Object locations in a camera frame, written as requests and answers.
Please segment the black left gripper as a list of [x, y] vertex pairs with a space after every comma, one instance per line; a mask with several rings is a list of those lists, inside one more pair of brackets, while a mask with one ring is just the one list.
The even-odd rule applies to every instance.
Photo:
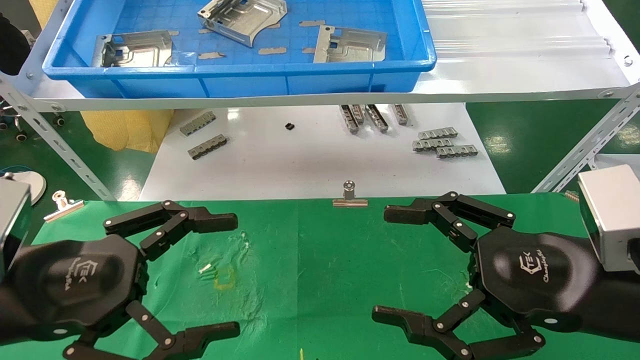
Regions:
[[95, 344], [133, 319], [157, 343], [144, 360], [196, 360], [211, 342], [240, 335], [237, 321], [170, 333], [140, 302], [148, 281], [140, 249], [116, 234], [22, 248], [5, 275], [5, 339], [80, 335], [64, 349], [66, 360], [130, 360]]

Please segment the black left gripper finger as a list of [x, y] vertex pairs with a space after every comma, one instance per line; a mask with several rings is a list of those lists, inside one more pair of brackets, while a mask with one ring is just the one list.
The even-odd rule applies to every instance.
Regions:
[[238, 217], [234, 213], [212, 214], [203, 206], [184, 207], [164, 201], [106, 219], [103, 227], [106, 235], [124, 239], [154, 230], [139, 244], [144, 259], [153, 262], [190, 232], [206, 234], [237, 229]]

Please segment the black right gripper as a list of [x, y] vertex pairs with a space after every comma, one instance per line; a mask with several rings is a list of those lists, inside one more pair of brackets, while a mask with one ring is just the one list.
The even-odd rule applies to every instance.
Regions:
[[[464, 220], [492, 230], [478, 233]], [[477, 285], [440, 317], [376, 305], [373, 321], [403, 330], [407, 341], [431, 347], [446, 360], [514, 360], [546, 344], [532, 326], [552, 331], [589, 328], [589, 291], [601, 265], [585, 238], [512, 230], [515, 214], [451, 191], [410, 205], [387, 205], [384, 221], [434, 225], [457, 248], [474, 252]], [[467, 344], [455, 329], [482, 307], [514, 335]]]

